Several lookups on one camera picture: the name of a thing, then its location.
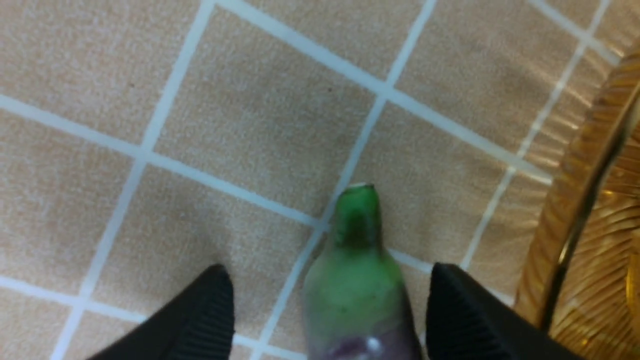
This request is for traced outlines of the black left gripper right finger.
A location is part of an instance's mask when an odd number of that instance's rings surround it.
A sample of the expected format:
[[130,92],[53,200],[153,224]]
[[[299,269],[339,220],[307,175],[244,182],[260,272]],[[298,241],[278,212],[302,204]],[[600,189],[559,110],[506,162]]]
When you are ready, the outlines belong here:
[[425,346],[431,360],[577,360],[456,264],[430,274]]

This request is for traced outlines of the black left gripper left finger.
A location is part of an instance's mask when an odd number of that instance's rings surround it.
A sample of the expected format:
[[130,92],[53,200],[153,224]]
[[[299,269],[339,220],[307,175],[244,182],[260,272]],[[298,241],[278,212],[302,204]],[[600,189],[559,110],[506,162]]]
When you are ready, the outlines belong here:
[[235,334],[234,287],[222,264],[205,269],[146,321],[92,360],[228,360]]

